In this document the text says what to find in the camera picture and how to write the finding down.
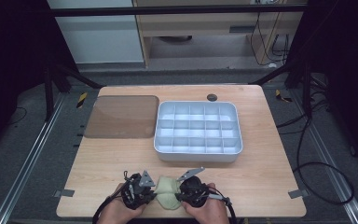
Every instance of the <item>black round hole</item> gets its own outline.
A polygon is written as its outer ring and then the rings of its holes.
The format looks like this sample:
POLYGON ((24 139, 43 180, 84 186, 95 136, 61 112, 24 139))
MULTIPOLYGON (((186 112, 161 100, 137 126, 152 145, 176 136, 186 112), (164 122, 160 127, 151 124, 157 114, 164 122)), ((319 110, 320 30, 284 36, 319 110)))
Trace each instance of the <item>black round hole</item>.
POLYGON ((209 94, 209 95, 206 96, 206 98, 211 102, 217 100, 217 96, 215 94, 209 94))

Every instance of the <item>yellow-green object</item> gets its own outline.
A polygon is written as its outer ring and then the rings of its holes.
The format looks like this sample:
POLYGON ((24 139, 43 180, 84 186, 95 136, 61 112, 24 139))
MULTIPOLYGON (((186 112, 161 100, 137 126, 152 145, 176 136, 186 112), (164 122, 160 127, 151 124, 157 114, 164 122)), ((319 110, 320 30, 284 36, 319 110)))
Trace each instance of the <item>yellow-green object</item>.
POLYGON ((180 202, 176 199, 175 193, 179 193, 180 182, 167 176, 161 176, 158 180, 155 193, 157 201, 161 206, 168 210, 175 210, 180 207, 180 202))

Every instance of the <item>hand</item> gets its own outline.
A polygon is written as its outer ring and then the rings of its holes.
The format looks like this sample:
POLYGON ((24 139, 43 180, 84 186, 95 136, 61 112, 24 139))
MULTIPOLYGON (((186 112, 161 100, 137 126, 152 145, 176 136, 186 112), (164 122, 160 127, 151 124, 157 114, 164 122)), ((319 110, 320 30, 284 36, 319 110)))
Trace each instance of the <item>hand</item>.
MULTIPOLYGON (((115 190, 119 190, 123 184, 119 184, 115 190)), ((146 204, 135 210, 128 208, 121 197, 114 199, 101 212, 98 224, 125 224, 131 219, 140 216, 146 208, 146 204)))
MULTIPOLYGON (((215 189, 215 184, 211 183, 208 187, 215 189)), ((192 207, 190 204, 182 202, 186 212, 194 217, 200 224, 228 224, 226 205, 223 201, 208 198, 200 208, 192 207)))

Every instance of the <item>white cabinet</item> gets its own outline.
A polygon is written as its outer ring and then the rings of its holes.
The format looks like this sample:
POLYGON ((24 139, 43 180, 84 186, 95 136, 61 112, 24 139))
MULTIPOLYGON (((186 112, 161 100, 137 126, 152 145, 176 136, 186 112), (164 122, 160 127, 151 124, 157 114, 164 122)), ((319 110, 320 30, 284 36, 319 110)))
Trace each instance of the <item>white cabinet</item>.
MULTIPOLYGON (((48 0, 51 8, 132 7, 131 0, 48 0)), ((77 65, 143 63, 134 16, 57 17, 77 65)))

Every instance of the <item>black wire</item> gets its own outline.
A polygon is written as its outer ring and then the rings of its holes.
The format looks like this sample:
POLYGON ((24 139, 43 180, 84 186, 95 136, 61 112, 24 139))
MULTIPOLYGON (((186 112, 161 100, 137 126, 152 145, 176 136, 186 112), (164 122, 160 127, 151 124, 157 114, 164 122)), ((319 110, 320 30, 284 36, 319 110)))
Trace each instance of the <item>black wire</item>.
MULTIPOLYGON (((255 49, 254 49, 252 43, 253 43, 253 36, 254 36, 254 33, 255 33, 255 29, 256 29, 256 27, 258 27, 258 32, 260 33, 261 42, 263 43, 264 53, 265 53, 265 55, 270 59, 269 55, 267 54, 267 49, 266 49, 266 45, 265 45, 265 43, 264 43, 263 36, 261 35, 261 30, 260 30, 260 26, 259 26, 259 21, 260 21, 260 12, 257 13, 257 20, 256 20, 256 22, 255 22, 255 28, 254 28, 254 30, 253 30, 253 32, 252 32, 252 34, 251 34, 251 40, 250 40, 250 41, 251 41, 251 49, 252 49, 252 52, 253 52, 253 54, 254 54, 254 56, 255 56, 255 49)), ((271 62, 269 62, 269 63, 260 63, 260 62, 257 60, 257 57, 255 57, 255 61, 257 62, 258 65, 268 65, 268 64, 270 64, 270 63, 276 63, 276 62, 279 61, 279 60, 274 60, 274 59, 270 59, 270 60, 271 60, 271 62)))
POLYGON ((301 120, 302 118, 304 118, 306 115, 300 115, 299 117, 295 118, 295 119, 289 119, 288 121, 286 121, 285 123, 279 124, 277 125, 277 128, 282 128, 291 124, 294 124, 296 122, 298 122, 299 120, 301 120))
POLYGON ((301 181, 303 182, 303 184, 307 187, 307 189, 312 192, 315 196, 317 196, 318 198, 322 199, 323 201, 327 202, 327 203, 332 203, 332 204, 336 204, 336 205, 343 205, 345 203, 349 203, 353 198, 354 198, 354 186, 352 184, 352 182, 348 179, 348 177, 342 173, 340 170, 338 170, 338 168, 330 165, 330 164, 327 164, 327 163, 324 163, 324 162, 320 162, 320 161, 310 161, 310 162, 305 162, 299 166, 297 166, 296 169, 293 170, 293 172, 298 172, 298 174, 300 175, 300 178, 301 178, 301 181), (320 195, 319 193, 317 193, 315 190, 313 190, 308 184, 307 182, 304 180, 303 176, 301 175, 301 168, 305 167, 305 166, 309 166, 309 165, 323 165, 323 166, 327 166, 329 167, 330 169, 333 169, 335 170, 337 173, 339 173, 340 175, 342 175, 342 177, 344 177, 345 181, 348 183, 350 189, 351 189, 351 196, 348 197, 348 199, 346 199, 345 201, 343 202, 337 202, 337 201, 333 201, 333 200, 330 200, 330 199, 327 199, 325 197, 323 197, 322 195, 320 195))
POLYGON ((130 184, 130 180, 127 178, 127 171, 124 172, 124 177, 126 179, 126 182, 121 186, 120 189, 118 189, 115 193, 113 193, 111 196, 107 197, 103 203, 98 207, 97 211, 95 212, 94 216, 92 217, 92 224, 97 224, 98 219, 100 218, 100 214, 103 211, 103 209, 110 204, 115 198, 120 197, 117 196, 124 188, 127 187, 127 185, 130 184))
POLYGON ((18 123, 18 122, 22 121, 25 118, 25 116, 27 116, 27 113, 28 113, 27 109, 25 109, 24 107, 17 107, 17 109, 22 109, 24 111, 24 114, 22 115, 21 118, 8 123, 7 125, 12 125, 12 124, 18 123))
MULTIPOLYGON (((209 187, 209 186, 208 186, 208 188, 209 188, 209 189, 216 190, 216 192, 219 193, 223 198, 226 198, 226 197, 222 194, 222 192, 220 192, 218 189, 212 188, 212 187, 209 187)), ((232 223, 232 224, 237 224, 237 218, 236 218, 236 216, 235 216, 234 208, 232 207, 231 202, 226 203, 226 206, 228 207, 229 213, 231 214, 231 223, 232 223)))
POLYGON ((304 164, 301 164, 300 165, 300 149, 301 149, 301 145, 302 145, 302 141, 304 139, 304 134, 305 134, 305 131, 307 130, 307 127, 310 125, 310 122, 311 122, 311 118, 308 118, 307 121, 306 121, 306 125, 304 126, 304 129, 302 130, 302 133, 301 133, 301 136, 300 136, 300 141, 298 143, 298 147, 297 147, 297 155, 296 155, 296 168, 293 170, 293 172, 297 172, 301 181, 303 182, 303 184, 307 187, 307 189, 312 192, 316 197, 320 198, 321 200, 327 202, 327 203, 331 203, 331 204, 336 204, 336 205, 342 205, 342 204, 345 204, 345 203, 349 203, 353 197, 354 197, 354 187, 353 187, 353 184, 351 183, 351 181, 348 179, 348 177, 343 174, 341 171, 339 171, 336 167, 330 165, 330 164, 327 164, 327 163, 324 163, 324 162, 319 162, 319 161, 310 161, 310 162, 306 162, 304 164), (312 189, 310 187, 310 185, 305 181, 304 179, 304 176, 302 175, 301 173, 301 168, 305 167, 305 166, 308 166, 308 165, 325 165, 325 166, 328 166, 329 168, 331 169, 334 169, 335 171, 337 171, 339 174, 341 174, 345 180, 347 181, 348 185, 350 186, 350 189, 351 189, 351 196, 343 201, 343 202, 337 202, 337 201, 333 201, 333 200, 329 200, 325 197, 323 197, 322 195, 320 195, 319 193, 317 193, 314 189, 312 189))

